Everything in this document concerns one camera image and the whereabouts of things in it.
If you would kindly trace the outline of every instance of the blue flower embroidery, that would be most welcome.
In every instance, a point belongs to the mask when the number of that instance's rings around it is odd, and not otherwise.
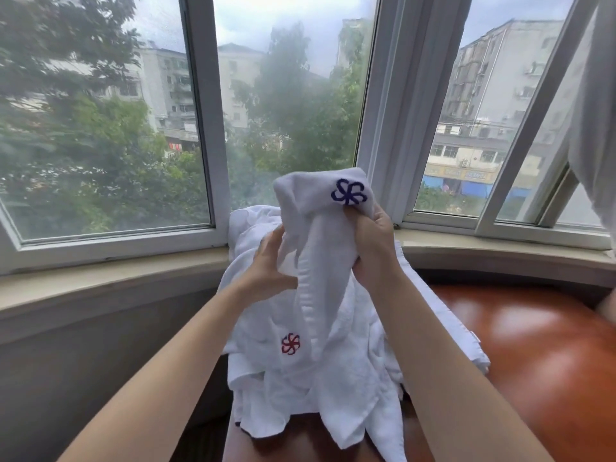
[[[351,204],[360,204],[361,202],[368,201],[368,197],[362,193],[364,190],[364,184],[360,182],[349,183],[349,180],[346,178],[340,178],[336,182],[337,190],[331,192],[331,199],[334,201],[344,201],[343,204],[345,206],[349,206]],[[359,189],[358,192],[353,192],[353,188],[357,187]]]

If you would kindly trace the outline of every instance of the window sill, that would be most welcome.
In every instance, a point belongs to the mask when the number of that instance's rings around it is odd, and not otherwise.
[[[606,252],[407,229],[397,230],[396,239],[416,269],[486,271],[602,287],[616,285],[616,262]],[[0,278],[0,321],[153,283],[184,279],[188,283],[181,287],[190,291],[213,288],[227,266],[228,249],[209,248],[11,275]],[[165,297],[171,295],[168,288],[158,290]],[[116,309],[127,307],[118,305]]]

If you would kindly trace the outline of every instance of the red flower embroidery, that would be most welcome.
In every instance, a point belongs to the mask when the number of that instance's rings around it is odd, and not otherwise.
[[[288,333],[281,341],[282,347],[280,350],[286,355],[295,355],[295,352],[300,347],[299,335]]]

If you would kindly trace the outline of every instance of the cloudy sky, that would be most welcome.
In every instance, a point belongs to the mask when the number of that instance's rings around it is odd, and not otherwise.
[[[564,19],[573,0],[473,0],[462,45],[516,19]],[[345,18],[374,16],[376,0],[214,0],[218,44],[234,42],[266,51],[272,27],[302,21],[311,38],[311,70],[327,76],[336,61],[338,32]],[[177,0],[140,0],[131,23],[143,40],[184,51]]]

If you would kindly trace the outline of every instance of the brown leather cushion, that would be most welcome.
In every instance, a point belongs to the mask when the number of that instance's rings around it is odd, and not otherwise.
[[[489,380],[557,462],[616,460],[616,329],[573,298],[547,289],[435,287],[481,340]],[[412,405],[403,403],[409,462],[432,461]],[[254,440],[230,423],[223,460],[377,461],[371,443],[340,450],[318,415]]]

